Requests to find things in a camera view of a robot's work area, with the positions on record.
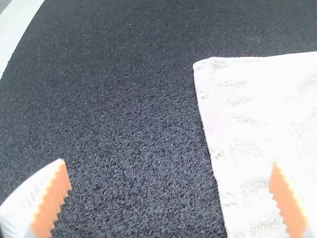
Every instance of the white towel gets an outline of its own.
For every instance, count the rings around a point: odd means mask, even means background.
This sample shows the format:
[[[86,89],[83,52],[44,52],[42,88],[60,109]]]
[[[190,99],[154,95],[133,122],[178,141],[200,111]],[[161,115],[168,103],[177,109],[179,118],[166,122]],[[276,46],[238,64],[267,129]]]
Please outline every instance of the white towel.
[[[317,52],[193,65],[229,238],[286,238],[268,191],[274,159],[317,180]]]

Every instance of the towel fold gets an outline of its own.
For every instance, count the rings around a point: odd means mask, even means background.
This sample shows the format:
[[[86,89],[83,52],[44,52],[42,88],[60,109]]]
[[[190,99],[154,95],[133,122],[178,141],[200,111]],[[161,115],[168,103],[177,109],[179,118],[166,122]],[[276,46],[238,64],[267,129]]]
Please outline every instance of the towel fold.
[[[193,65],[229,238],[289,237],[267,184],[275,159],[317,180],[316,62],[312,52]]]

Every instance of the serrated teeth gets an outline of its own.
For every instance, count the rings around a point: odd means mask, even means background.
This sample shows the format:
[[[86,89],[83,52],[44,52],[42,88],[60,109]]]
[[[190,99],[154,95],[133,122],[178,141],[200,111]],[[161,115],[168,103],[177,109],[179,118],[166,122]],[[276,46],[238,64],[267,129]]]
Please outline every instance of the serrated teeth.
[[[58,159],[24,181],[0,206],[6,238],[50,238],[71,184],[65,161]]]
[[[61,212],[60,207],[65,204],[64,198],[68,196],[69,190],[71,190],[70,180],[65,161],[62,160],[46,187],[42,202],[31,224],[37,238],[51,237],[50,231],[55,228],[54,222],[58,220],[57,214]]]
[[[291,238],[302,238],[308,227],[308,219],[278,162],[274,162],[268,187],[277,202],[276,206],[280,209],[283,223],[287,226],[286,231]]]

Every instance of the white stripe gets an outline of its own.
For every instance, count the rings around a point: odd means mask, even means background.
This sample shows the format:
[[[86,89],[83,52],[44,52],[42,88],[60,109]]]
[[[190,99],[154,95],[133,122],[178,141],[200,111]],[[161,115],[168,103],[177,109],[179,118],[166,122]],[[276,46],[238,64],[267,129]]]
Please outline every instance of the white stripe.
[[[12,0],[0,15],[0,79],[26,28],[44,0]]]

